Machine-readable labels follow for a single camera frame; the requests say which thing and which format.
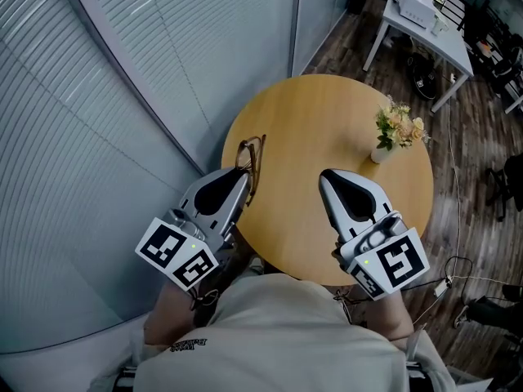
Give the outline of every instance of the flower vase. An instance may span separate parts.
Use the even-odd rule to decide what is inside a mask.
[[[383,163],[387,158],[389,158],[398,148],[398,145],[394,144],[392,149],[387,148],[374,148],[373,152],[370,153],[370,159],[373,160],[376,164]]]

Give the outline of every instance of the round wooden table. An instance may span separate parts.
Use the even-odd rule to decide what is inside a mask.
[[[257,193],[238,227],[274,267],[323,285],[354,283],[331,256],[337,233],[318,189],[325,168],[357,172],[379,183],[406,225],[422,235],[434,184],[425,145],[398,149],[380,165],[369,158],[379,135],[374,116],[388,103],[361,82],[305,75],[264,90],[236,118],[221,165],[234,166],[241,140],[267,135]]]

